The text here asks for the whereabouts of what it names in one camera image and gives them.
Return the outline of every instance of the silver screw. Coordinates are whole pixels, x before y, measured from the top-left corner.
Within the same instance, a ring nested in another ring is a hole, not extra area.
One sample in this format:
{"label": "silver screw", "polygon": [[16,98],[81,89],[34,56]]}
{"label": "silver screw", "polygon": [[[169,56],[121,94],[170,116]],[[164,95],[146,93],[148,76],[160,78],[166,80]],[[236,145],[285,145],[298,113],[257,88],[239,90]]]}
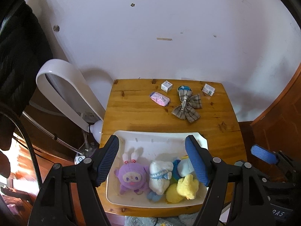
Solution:
{"label": "silver screw", "polygon": [[246,168],[251,168],[251,167],[252,167],[251,163],[249,163],[249,162],[246,162],[246,163],[244,164],[244,166],[245,166]]}
{"label": "silver screw", "polygon": [[86,159],[84,159],[84,163],[85,163],[85,164],[89,164],[91,161],[92,161],[91,158],[86,158]]}
{"label": "silver screw", "polygon": [[213,157],[215,163],[220,163],[222,160],[219,157]]}
{"label": "silver screw", "polygon": [[52,167],[53,167],[53,169],[57,170],[61,167],[61,165],[59,163],[56,163]]}

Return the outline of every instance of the plush toy face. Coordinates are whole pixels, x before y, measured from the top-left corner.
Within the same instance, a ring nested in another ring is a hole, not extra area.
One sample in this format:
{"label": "plush toy face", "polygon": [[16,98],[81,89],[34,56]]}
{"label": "plush toy face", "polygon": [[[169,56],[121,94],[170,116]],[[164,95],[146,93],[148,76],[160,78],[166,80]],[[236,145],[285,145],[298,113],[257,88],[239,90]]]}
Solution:
{"label": "plush toy face", "polygon": [[147,167],[139,163],[129,163],[115,170],[115,175],[124,187],[135,190],[141,188],[146,182],[146,171]]}

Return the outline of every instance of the white plastic tray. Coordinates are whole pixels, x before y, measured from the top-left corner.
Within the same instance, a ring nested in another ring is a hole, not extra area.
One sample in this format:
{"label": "white plastic tray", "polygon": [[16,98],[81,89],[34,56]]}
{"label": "white plastic tray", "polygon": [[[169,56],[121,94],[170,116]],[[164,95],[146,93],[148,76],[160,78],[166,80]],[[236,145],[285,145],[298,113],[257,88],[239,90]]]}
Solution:
{"label": "white plastic tray", "polygon": [[114,133],[119,138],[119,150],[112,168],[109,172],[106,183],[106,198],[109,202],[121,206],[133,206],[144,208],[172,208],[185,207],[202,204],[207,193],[202,183],[199,185],[197,197],[194,200],[184,199],[180,203],[168,204],[165,196],[158,202],[149,201],[146,194],[137,195],[133,191],[128,191],[123,195],[119,194],[120,182],[114,174],[114,170],[123,165],[122,154],[133,150],[139,151],[137,162],[143,165],[150,165],[151,161],[173,161],[176,157],[187,155],[185,151],[185,138],[193,135],[202,148],[208,149],[207,140],[199,133],[145,133],[116,131]]}

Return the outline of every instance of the brown plaid fabric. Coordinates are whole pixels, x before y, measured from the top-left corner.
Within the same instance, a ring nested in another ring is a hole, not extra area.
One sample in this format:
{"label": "brown plaid fabric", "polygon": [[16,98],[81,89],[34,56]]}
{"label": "brown plaid fabric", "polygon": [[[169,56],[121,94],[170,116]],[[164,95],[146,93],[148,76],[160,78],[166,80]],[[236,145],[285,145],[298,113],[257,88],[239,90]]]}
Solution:
{"label": "brown plaid fabric", "polygon": [[200,114],[194,108],[202,108],[201,95],[192,96],[192,91],[183,89],[179,90],[178,93],[182,104],[174,108],[172,114],[182,120],[187,118],[190,123],[200,118]]}

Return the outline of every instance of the table top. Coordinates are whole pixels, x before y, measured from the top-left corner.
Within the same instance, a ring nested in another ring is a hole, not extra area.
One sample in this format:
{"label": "table top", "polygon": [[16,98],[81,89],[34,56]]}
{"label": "table top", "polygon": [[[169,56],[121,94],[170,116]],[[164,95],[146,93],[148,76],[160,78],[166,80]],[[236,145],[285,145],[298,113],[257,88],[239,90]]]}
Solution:
{"label": "table top", "polygon": [[[227,93],[221,83],[188,80],[168,80],[173,88],[168,92],[161,90],[165,79],[123,79],[115,80],[104,117],[100,147],[117,130],[187,133],[199,132],[207,139],[211,155],[218,156],[228,164],[243,159],[246,151],[240,128]],[[205,83],[215,88],[212,97],[202,92]],[[180,105],[177,89],[189,86],[193,95],[201,93],[203,108],[196,109],[201,117],[193,123],[174,116],[172,110]],[[168,98],[168,106],[162,107],[151,100],[152,92],[159,92]],[[225,201],[231,200],[233,185],[228,184]],[[97,192],[105,212],[139,217],[166,217],[190,214],[200,210],[201,205],[178,208],[136,208],[111,204],[106,199],[106,183]]]}

